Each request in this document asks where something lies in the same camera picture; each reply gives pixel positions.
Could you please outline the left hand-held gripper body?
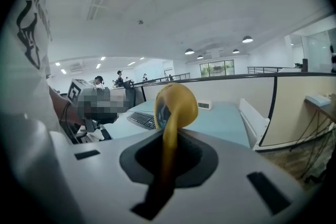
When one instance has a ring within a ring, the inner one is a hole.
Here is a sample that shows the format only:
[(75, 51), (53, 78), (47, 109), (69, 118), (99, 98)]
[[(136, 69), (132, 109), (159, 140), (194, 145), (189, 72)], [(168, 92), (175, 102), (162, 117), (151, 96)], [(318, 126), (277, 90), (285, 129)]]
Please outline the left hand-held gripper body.
[(89, 133), (98, 129), (100, 124), (114, 123), (119, 114), (131, 107), (131, 98), (127, 97), (125, 89), (97, 88), (82, 79), (72, 79), (67, 98), (77, 109)]

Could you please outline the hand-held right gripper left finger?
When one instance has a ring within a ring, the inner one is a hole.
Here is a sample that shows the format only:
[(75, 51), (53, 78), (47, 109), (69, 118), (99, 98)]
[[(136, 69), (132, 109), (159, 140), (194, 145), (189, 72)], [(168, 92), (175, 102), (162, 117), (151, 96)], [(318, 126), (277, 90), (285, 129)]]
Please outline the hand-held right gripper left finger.
[(87, 224), (153, 224), (132, 212), (147, 186), (132, 182), (119, 163), (129, 146), (156, 134), (147, 131), (97, 143), (69, 144), (57, 132), (50, 136), (60, 169)]

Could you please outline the white paper sheet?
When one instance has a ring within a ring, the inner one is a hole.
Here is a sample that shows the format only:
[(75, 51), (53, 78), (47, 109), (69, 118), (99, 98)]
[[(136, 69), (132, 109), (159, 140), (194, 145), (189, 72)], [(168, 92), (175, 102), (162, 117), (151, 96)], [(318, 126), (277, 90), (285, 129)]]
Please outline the white paper sheet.
[(88, 142), (102, 142), (111, 140), (110, 134), (105, 129), (96, 129), (94, 132), (89, 132), (86, 135), (86, 139)]

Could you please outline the beige partition with black frame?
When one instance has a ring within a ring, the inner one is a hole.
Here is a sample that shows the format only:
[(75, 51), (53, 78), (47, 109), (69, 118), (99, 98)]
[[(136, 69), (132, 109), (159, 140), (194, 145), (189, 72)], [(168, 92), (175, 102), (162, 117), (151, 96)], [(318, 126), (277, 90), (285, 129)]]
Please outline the beige partition with black frame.
[(177, 80), (191, 90), (196, 101), (212, 101), (211, 110), (198, 107), (198, 117), (189, 130), (249, 147), (239, 113), (245, 99), (264, 118), (270, 119), (267, 132), (256, 151), (290, 147), (300, 137), (314, 110), (306, 97), (336, 94), (336, 73), (284, 72), (240, 74), (213, 78)]

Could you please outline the white tray rack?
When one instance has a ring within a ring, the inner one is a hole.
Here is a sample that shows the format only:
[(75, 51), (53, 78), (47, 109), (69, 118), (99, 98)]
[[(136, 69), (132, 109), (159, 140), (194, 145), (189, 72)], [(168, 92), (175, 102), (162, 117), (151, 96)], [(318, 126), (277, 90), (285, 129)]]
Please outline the white tray rack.
[(267, 132), (270, 119), (264, 118), (243, 98), (240, 99), (239, 113), (246, 129), (249, 146), (256, 151), (260, 148), (259, 144)]

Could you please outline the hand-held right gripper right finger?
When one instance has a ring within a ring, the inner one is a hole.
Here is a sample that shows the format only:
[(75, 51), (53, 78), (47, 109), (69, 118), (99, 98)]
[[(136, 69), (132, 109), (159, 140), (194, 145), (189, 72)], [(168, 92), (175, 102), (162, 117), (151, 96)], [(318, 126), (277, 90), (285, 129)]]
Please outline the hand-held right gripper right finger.
[[(301, 213), (309, 197), (286, 171), (240, 144), (191, 130), (182, 130), (210, 145), (218, 155), (218, 166), (201, 186), (177, 189), (153, 219), (153, 224), (286, 224)], [(289, 202), (273, 214), (248, 180), (263, 173)]]

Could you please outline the black keyboard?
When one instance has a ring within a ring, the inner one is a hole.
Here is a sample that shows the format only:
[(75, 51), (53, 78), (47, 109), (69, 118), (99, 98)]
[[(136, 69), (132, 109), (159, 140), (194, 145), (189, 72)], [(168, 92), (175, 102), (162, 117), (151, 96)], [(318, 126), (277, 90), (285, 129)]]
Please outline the black keyboard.
[(127, 119), (133, 124), (145, 128), (147, 130), (155, 129), (154, 116), (142, 112), (133, 112), (127, 116)]

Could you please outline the person's left forearm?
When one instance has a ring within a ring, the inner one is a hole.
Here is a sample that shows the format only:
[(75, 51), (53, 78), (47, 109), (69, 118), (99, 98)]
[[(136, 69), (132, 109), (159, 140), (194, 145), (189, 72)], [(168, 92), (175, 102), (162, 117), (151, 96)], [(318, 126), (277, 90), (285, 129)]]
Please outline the person's left forearm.
[(51, 87), (49, 87), (49, 94), (59, 122), (67, 121), (68, 123), (83, 125), (83, 120), (79, 117), (77, 108)]

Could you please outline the black metal railing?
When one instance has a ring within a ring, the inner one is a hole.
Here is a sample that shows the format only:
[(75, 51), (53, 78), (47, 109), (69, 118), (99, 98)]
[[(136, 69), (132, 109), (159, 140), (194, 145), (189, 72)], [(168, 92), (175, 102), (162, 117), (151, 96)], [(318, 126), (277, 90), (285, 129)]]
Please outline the black metal railing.
[(170, 81), (177, 81), (177, 80), (186, 80), (190, 79), (191, 75), (190, 73), (182, 73), (182, 74), (177, 74), (177, 75), (168, 75), (167, 77), (161, 77), (161, 78), (156, 78), (152, 80), (145, 80), (142, 82), (135, 83), (134, 86), (140, 86), (144, 84), (150, 84), (150, 83), (161, 83), (161, 82), (170, 82)]

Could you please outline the person's white printed T-shirt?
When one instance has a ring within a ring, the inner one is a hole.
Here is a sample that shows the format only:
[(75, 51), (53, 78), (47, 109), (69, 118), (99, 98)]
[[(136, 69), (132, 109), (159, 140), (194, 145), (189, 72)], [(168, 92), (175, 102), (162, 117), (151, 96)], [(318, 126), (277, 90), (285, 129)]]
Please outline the person's white printed T-shirt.
[(0, 30), (0, 111), (63, 133), (47, 82), (51, 41), (46, 0), (15, 0)]

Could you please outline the black office chair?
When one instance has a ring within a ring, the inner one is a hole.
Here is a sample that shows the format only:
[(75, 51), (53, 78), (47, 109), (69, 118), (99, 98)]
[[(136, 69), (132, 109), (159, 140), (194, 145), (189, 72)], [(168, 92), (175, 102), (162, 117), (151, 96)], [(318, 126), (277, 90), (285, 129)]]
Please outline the black office chair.
[[(65, 121), (60, 123), (67, 137), (73, 144), (84, 144), (84, 143), (94, 143), (88, 142), (86, 139), (87, 130), (84, 126), (78, 124), (66, 123)], [(100, 125), (97, 129), (105, 129), (103, 125)]]

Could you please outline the yellow printed mouse pad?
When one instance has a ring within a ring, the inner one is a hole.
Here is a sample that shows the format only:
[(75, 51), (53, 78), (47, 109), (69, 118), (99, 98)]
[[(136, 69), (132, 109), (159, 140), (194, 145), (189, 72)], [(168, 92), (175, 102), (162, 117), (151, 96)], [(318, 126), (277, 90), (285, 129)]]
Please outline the yellow printed mouse pad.
[(198, 116), (197, 102), (189, 88), (180, 83), (169, 83), (156, 96), (155, 127), (163, 131), (162, 157), (157, 188), (174, 188), (178, 130), (190, 125)]

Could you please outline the white digital clock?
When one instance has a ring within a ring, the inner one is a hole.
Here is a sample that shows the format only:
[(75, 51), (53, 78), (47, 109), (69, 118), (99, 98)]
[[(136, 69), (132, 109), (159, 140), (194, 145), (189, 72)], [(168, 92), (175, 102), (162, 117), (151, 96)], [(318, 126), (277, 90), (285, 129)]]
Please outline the white digital clock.
[(199, 109), (211, 110), (213, 107), (213, 103), (212, 101), (209, 101), (209, 100), (198, 100), (197, 106)]

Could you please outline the glass window with greenery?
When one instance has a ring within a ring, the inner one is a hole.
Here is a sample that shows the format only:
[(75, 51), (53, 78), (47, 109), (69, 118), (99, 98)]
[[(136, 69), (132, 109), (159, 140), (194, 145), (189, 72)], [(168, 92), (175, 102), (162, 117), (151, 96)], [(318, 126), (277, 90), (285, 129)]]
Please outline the glass window with greenery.
[(229, 76), (235, 74), (234, 60), (203, 63), (199, 65), (201, 77)]

